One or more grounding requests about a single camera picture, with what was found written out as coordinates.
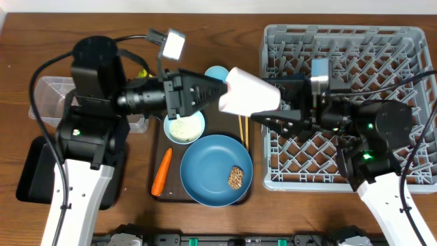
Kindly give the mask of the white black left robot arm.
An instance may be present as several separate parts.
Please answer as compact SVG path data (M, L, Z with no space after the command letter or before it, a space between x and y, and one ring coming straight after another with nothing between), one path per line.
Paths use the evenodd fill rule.
M222 81L184 69L128 80L122 59L141 66L145 60L106 36L82 39L70 56L75 87L55 136L46 140L55 178L43 245L91 243L103 195L125 160L129 115L190 116L227 91Z

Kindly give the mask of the light blue cup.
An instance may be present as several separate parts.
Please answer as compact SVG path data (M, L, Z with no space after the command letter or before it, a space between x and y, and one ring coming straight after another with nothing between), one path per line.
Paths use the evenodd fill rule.
M206 76L221 80L224 83L229 74L229 71L223 66L211 66L205 71L204 74Z

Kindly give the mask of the pink cup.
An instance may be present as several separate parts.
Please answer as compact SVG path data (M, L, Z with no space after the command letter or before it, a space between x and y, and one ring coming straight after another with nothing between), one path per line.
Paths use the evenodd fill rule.
M231 69L225 84L227 92L218 102L221 112L250 117L252 113L279 108L280 90L240 68Z

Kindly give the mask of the light blue rice bowl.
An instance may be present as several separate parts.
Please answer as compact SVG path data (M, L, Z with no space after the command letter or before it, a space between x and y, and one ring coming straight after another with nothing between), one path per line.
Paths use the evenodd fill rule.
M191 144L201 137L206 127L202 112L197 111L191 116L170 120L168 116L163 122L163 130L169 140L176 144Z

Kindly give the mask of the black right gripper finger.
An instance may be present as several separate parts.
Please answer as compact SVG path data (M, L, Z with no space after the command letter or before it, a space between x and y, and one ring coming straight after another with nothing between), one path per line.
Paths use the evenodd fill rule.
M251 120L267 126L285 139L309 139L309 120L302 116L299 109L252 113Z
M300 75L292 75L285 77L268 77L263 80L277 87L281 93L281 100L292 103L301 98L306 84L306 78Z

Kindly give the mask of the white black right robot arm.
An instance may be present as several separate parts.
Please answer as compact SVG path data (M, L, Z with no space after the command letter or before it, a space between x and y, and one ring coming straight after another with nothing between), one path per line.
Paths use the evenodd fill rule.
M395 150L410 145L412 108L397 100L353 102L351 85L329 76L261 79L289 109L257 109L251 119L284 139L309 141L316 133L350 136L338 141L336 164L380 225L389 245L435 245L406 184L419 147L402 165Z

